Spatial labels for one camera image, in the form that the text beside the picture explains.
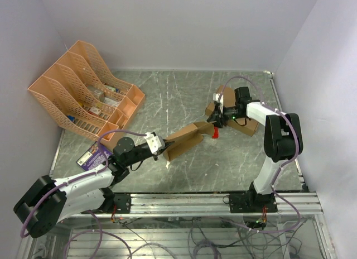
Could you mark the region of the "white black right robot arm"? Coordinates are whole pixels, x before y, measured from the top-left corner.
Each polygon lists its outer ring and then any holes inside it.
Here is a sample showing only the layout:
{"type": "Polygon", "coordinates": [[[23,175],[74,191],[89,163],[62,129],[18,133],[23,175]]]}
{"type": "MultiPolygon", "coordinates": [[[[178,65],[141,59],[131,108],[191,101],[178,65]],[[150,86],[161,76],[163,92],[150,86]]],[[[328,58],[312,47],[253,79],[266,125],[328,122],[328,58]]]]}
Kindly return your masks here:
{"type": "Polygon", "coordinates": [[[258,99],[252,99],[248,87],[234,90],[234,104],[224,105],[223,93],[213,94],[213,108],[208,122],[222,128],[238,119],[252,119],[264,126],[264,152],[266,155],[259,175],[253,181],[255,193],[247,196],[247,208],[260,211],[266,204],[263,195],[273,193],[273,188],[286,164],[303,151],[300,118],[296,113],[273,109],[258,99]]]}

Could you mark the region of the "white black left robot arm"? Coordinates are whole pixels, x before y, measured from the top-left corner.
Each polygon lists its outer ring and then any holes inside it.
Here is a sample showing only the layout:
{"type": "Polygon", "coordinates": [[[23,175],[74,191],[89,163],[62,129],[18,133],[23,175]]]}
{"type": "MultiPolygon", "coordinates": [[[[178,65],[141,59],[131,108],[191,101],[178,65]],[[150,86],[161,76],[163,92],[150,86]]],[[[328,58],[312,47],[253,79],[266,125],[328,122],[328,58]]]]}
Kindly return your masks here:
{"type": "Polygon", "coordinates": [[[41,237],[58,222],[87,210],[109,212],[115,199],[109,187],[125,179],[133,164],[157,160],[172,144],[151,133],[140,145],[123,137],[102,165],[68,178],[38,178],[13,208],[23,224],[20,236],[41,237]]]}

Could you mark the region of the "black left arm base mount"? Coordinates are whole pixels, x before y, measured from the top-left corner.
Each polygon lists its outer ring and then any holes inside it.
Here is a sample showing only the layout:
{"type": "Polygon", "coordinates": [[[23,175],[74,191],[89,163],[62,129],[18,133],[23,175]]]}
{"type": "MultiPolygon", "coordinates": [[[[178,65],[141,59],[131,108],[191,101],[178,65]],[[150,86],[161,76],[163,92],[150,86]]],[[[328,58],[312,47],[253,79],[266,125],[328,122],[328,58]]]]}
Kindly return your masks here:
{"type": "Polygon", "coordinates": [[[131,210],[132,198],[127,193],[114,193],[105,195],[104,201],[97,211],[102,213],[129,214],[131,210]]]}

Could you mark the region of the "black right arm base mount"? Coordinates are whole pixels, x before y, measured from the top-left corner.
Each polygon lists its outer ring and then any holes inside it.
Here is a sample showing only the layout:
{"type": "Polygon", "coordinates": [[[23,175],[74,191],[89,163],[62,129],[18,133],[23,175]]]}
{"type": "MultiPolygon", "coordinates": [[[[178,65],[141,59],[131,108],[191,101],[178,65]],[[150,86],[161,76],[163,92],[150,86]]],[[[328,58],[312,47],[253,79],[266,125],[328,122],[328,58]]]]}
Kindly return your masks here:
{"type": "Polygon", "coordinates": [[[262,213],[266,208],[267,213],[276,213],[277,204],[273,194],[253,195],[248,193],[231,193],[229,194],[229,208],[231,213],[262,213]]]}

